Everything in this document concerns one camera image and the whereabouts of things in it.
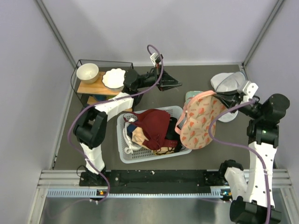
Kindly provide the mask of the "white scalloped bowl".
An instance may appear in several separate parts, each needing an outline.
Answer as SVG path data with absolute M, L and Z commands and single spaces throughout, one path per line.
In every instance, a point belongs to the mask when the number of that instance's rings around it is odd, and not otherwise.
M 120 68 L 107 71 L 102 77 L 103 85 L 111 91 L 122 91 L 126 71 Z

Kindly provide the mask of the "dark teal bowl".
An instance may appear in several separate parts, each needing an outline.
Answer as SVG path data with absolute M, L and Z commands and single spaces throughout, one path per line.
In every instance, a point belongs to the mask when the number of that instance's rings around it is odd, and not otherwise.
M 92 95 L 92 98 L 94 99 L 95 103 L 106 102 L 107 101 L 107 96 L 106 95 Z

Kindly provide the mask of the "black bra in basket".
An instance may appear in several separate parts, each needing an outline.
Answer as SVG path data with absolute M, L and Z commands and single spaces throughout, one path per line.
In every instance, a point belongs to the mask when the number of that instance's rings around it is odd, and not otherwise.
M 177 119 L 175 117 L 170 117 L 170 122 L 168 125 L 168 130 L 165 136 L 166 140 L 176 141 L 175 147 L 162 147 L 161 149 L 157 151 L 153 151 L 155 156 L 161 156 L 165 154 L 173 154 L 178 153 L 180 151 L 185 150 L 185 147 L 182 145 L 179 134 L 176 133 L 175 127 L 176 127 Z

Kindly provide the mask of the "cream ceramic bowl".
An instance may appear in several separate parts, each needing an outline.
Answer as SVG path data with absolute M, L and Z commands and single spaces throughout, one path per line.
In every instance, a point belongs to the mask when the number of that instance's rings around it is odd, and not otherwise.
M 77 69 L 76 76 L 85 84 L 93 84 L 99 77 L 99 68 L 94 63 L 85 63 Z

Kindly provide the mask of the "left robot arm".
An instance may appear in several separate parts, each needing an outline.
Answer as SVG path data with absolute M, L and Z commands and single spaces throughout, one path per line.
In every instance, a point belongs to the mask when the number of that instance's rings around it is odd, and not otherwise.
M 155 66 L 146 74 L 140 75 L 132 68 L 124 73 L 122 91 L 116 97 L 87 105 L 73 122 L 71 128 L 80 146 L 90 171 L 90 180 L 101 185 L 106 174 L 102 171 L 105 163 L 102 158 L 101 144 L 106 136 L 108 121 L 119 113 L 138 104 L 144 93 L 157 87 L 160 91 L 180 87 L 182 83 L 169 75 L 162 67 Z

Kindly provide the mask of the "light green rectangular plate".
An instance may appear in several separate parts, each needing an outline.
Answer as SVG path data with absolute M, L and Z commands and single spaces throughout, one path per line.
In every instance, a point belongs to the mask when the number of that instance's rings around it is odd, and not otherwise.
M 191 100 L 191 98 L 193 98 L 194 96 L 196 96 L 200 93 L 202 93 L 202 91 L 188 91 L 185 94 L 185 103 L 187 104 Z

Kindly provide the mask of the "white round mesh laundry bag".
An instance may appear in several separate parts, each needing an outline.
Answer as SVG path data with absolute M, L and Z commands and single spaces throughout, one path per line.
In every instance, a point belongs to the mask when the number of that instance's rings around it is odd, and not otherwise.
M 245 75 L 238 71 L 232 73 L 219 73 L 210 80 L 215 92 L 236 91 L 238 87 L 247 79 Z

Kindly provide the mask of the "maroon bra in basket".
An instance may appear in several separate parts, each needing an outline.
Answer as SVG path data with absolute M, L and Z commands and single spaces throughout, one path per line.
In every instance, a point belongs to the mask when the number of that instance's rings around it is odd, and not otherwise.
M 144 135 L 149 141 L 145 141 L 144 144 L 150 149 L 157 151 L 162 147 L 175 147 L 176 141 L 166 140 L 165 136 L 168 130 L 170 122 L 170 114 L 163 110 L 149 109 L 142 113 L 131 112 L 131 114 L 137 117 L 135 122 L 131 122 L 128 119 L 123 119 L 135 125 L 141 127 Z

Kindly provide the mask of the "white bra in basket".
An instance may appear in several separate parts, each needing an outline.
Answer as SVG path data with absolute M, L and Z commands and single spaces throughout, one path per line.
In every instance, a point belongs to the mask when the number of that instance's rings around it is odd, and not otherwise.
M 126 154 L 132 154 L 134 151 L 140 150 L 142 147 L 138 145 L 137 143 L 132 141 L 132 137 L 129 136 L 128 134 L 128 126 L 130 124 L 125 121 L 124 123 L 124 128 L 122 130 L 123 138 L 127 144 L 127 146 L 124 148 L 124 152 Z

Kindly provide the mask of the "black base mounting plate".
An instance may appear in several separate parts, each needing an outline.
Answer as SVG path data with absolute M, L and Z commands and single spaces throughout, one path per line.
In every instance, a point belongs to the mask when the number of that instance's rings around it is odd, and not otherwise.
M 139 187 L 150 184 L 185 184 L 196 186 L 228 186 L 218 170 L 104 170 L 111 187 Z

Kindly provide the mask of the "floral mesh laundry bag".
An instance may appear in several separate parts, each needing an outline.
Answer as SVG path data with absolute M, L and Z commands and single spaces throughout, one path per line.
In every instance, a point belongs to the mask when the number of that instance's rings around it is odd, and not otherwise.
M 214 91 L 201 92 L 188 98 L 178 119 L 175 132 L 182 145 L 188 149 L 201 149 L 212 141 L 208 132 L 211 122 L 222 112 L 225 105 L 215 97 Z

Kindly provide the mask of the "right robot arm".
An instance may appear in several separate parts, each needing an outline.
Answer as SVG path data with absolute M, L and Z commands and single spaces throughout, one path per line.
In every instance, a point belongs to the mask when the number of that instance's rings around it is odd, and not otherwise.
M 217 93 L 228 112 L 239 111 L 251 119 L 247 127 L 249 176 L 234 160 L 224 161 L 218 173 L 222 184 L 229 185 L 232 202 L 230 220 L 236 224 L 278 224 L 282 213 L 275 208 L 272 195 L 273 163 L 279 145 L 279 122 L 290 107 L 289 99 L 280 93 L 271 95 L 264 103 L 259 97 L 237 91 Z

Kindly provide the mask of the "beige bra in basket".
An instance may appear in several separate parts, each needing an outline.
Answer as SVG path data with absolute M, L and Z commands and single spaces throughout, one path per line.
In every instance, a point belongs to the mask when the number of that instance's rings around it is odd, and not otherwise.
M 148 138 L 144 135 L 143 130 L 141 127 L 137 127 L 133 132 L 132 132 L 132 141 L 140 146 L 142 146 L 145 149 L 149 149 L 144 142 L 149 141 Z

